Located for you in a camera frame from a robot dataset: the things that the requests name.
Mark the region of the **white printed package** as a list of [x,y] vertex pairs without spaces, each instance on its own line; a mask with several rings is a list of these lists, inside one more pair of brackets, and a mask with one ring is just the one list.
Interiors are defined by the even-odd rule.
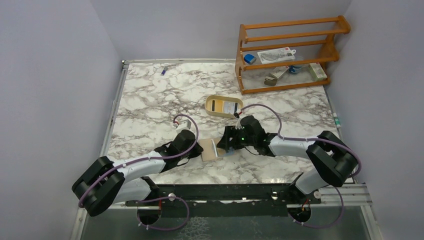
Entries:
[[264,51],[258,51],[257,55],[262,64],[273,64],[285,61],[295,60],[295,49],[289,47],[276,48]]

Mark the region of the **small purple marker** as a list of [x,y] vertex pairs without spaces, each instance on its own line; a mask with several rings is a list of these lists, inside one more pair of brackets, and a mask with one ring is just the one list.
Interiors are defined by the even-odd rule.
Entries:
[[168,71],[168,66],[165,66],[161,72],[161,75],[164,76],[167,71]]

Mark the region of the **wooden shelf rack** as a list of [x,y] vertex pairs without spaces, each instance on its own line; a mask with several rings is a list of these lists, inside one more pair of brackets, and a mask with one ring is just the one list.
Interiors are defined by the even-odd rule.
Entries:
[[327,65],[340,59],[335,38],[351,26],[342,15],[241,24],[235,74],[243,95],[331,83]]

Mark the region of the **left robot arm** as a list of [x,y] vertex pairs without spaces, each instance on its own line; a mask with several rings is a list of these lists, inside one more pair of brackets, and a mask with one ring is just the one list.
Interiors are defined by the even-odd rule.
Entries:
[[75,181],[71,190],[78,205],[95,217],[112,204],[144,200],[153,185],[147,176],[178,167],[183,159],[196,158],[203,148],[190,130],[182,130],[174,140],[134,159],[112,161],[101,156]]

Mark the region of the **blue tape roll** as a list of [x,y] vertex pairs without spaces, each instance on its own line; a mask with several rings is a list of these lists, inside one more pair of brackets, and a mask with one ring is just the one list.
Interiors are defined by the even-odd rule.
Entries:
[[289,66],[289,72],[291,74],[298,74],[298,73],[300,73],[302,68],[303,68],[303,65],[290,65]]

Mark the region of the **beige card holder wallet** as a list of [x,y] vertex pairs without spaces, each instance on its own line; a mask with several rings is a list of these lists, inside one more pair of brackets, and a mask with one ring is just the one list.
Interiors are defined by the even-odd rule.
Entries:
[[233,149],[224,150],[217,147],[220,138],[205,138],[198,141],[199,145],[203,148],[201,159],[203,162],[211,162],[223,160],[224,158],[233,156],[235,151]]

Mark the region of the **card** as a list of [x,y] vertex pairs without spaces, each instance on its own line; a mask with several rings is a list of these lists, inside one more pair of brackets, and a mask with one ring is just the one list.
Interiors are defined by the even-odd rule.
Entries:
[[239,104],[232,101],[224,101],[222,105],[222,112],[224,114],[233,115],[238,111]]

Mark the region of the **green white pen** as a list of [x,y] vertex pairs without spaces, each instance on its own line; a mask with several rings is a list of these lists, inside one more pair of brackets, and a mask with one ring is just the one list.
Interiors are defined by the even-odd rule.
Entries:
[[334,123],[335,123],[336,128],[339,129],[341,127],[341,123],[340,123],[340,120],[339,120],[338,115],[334,112],[332,114],[332,116],[333,116],[333,120],[334,120]]

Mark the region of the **beige oval tray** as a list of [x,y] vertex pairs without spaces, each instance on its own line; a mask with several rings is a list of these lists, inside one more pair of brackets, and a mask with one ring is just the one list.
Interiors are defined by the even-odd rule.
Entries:
[[241,99],[222,95],[209,95],[204,103],[208,115],[235,119],[235,113],[239,113],[244,103]]

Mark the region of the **green white small box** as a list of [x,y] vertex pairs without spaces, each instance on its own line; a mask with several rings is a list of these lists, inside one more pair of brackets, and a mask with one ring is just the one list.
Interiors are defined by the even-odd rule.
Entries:
[[308,71],[315,82],[324,81],[328,78],[325,70],[319,62],[313,62],[308,65]]

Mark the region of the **grey metal clip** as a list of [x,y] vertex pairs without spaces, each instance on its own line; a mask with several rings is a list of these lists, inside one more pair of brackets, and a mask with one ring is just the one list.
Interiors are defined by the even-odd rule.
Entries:
[[275,86],[279,79],[289,70],[289,66],[279,66],[274,68],[264,79],[264,84],[267,86]]

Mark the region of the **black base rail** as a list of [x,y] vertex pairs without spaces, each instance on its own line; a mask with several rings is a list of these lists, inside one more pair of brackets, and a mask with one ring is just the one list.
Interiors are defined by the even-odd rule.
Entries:
[[290,183],[253,184],[158,184],[142,203],[132,197],[127,207],[163,218],[191,217],[286,217],[288,209],[320,204],[313,193],[298,193]]

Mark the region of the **blue stamp block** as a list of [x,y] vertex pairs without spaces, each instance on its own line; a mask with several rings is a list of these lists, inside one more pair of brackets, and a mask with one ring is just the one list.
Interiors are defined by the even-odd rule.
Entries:
[[248,65],[252,65],[256,62],[257,58],[252,54],[246,54],[246,55],[244,55],[243,60]]

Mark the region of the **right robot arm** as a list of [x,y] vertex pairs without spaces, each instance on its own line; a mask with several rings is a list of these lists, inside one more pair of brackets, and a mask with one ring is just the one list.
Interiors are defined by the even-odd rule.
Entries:
[[281,137],[266,132],[252,115],[242,118],[237,125],[226,126],[216,146],[225,151],[253,147],[260,156],[310,160],[314,168],[290,184],[291,198],[303,198],[326,186],[341,187],[360,168],[358,157],[330,131],[312,138]]

